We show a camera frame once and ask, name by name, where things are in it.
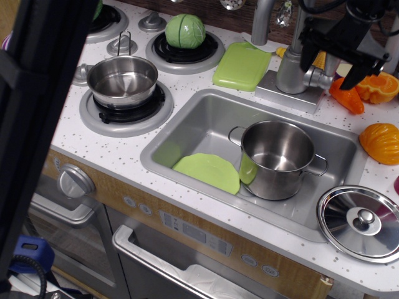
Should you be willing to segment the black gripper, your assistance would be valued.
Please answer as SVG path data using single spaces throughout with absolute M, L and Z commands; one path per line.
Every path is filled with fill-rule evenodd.
M 371 35 L 364 22 L 344 17 L 339 21 L 308 17 L 299 40 L 302 44 L 300 67 L 307 72 L 319 52 L 325 51 L 350 64 L 341 90 L 350 90 L 366 76 L 379 74 L 391 55 Z

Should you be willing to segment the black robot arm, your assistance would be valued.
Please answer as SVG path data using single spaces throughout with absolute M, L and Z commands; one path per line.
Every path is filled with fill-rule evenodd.
M 398 1 L 334 1 L 322 7 L 307 7 L 300 1 L 303 11 L 322 14 L 341 4 L 346 12 L 340 20 L 307 17 L 299 40 L 302 44 L 300 68 L 307 72 L 318 53 L 322 50 L 338 59 L 352 64 L 341 89 L 350 90 L 365 77 L 378 75 L 384 64 L 392 59 L 371 35 L 370 28 L 378 24 L 386 36 L 394 36 L 398 31 L 388 32 L 381 25 L 386 11 L 398 9 Z

